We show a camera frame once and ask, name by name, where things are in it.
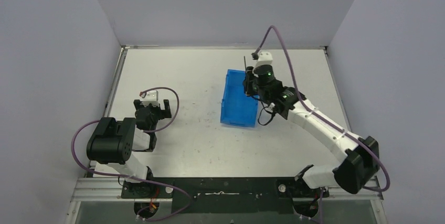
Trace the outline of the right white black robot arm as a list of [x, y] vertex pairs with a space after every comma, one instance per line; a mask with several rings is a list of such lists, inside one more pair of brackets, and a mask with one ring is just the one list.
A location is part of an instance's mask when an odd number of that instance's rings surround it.
[[269, 106], [272, 118], [280, 115], [307, 131], [339, 162], [337, 166], [304, 167], [294, 178], [298, 188], [339, 186], [357, 194], [379, 171], [379, 146], [374, 138], [350, 133], [329, 119], [303, 93], [276, 79], [272, 65], [228, 70], [220, 121], [233, 126], [253, 126], [258, 102]]

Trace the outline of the orange handled screwdriver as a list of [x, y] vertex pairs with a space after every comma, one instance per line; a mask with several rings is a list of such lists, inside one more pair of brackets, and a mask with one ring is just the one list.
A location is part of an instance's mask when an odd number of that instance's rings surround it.
[[243, 56], [243, 63], [245, 68], [245, 76], [247, 76], [247, 63], [246, 63], [246, 56]]

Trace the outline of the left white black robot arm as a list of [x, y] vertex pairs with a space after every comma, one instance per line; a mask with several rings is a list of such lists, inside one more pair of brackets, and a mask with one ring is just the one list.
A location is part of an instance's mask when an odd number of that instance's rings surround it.
[[126, 182], [138, 184], [153, 178], [152, 170], [142, 164], [135, 152], [152, 152], [157, 137], [154, 130], [160, 120], [172, 117], [169, 100], [162, 109], [156, 100], [134, 100], [134, 117], [118, 121], [103, 117], [87, 143], [87, 157], [107, 165], [124, 176]]

